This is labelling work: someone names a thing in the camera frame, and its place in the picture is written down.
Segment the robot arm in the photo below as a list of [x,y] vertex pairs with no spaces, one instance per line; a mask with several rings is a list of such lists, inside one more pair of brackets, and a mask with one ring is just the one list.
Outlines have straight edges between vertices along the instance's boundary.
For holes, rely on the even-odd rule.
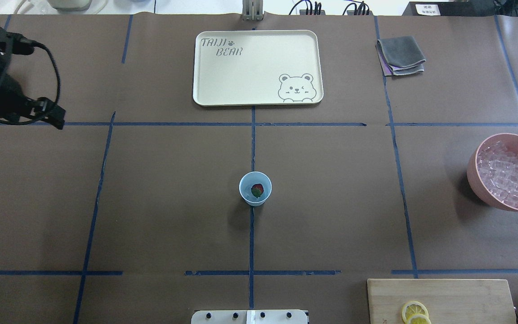
[[6,72],[6,66],[0,67],[0,124],[8,126],[26,126],[45,122],[60,131],[64,128],[66,111],[58,104],[60,98],[60,77],[55,59],[45,45],[36,43],[36,47],[49,55],[56,73],[56,98],[27,97],[20,83]]

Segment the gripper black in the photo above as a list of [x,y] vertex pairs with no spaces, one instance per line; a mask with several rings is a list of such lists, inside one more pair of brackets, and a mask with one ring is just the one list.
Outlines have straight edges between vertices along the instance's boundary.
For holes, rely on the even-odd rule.
[[66,110],[56,101],[27,98],[12,76],[6,74],[0,78],[0,124],[32,124],[42,121],[62,130],[65,115]]

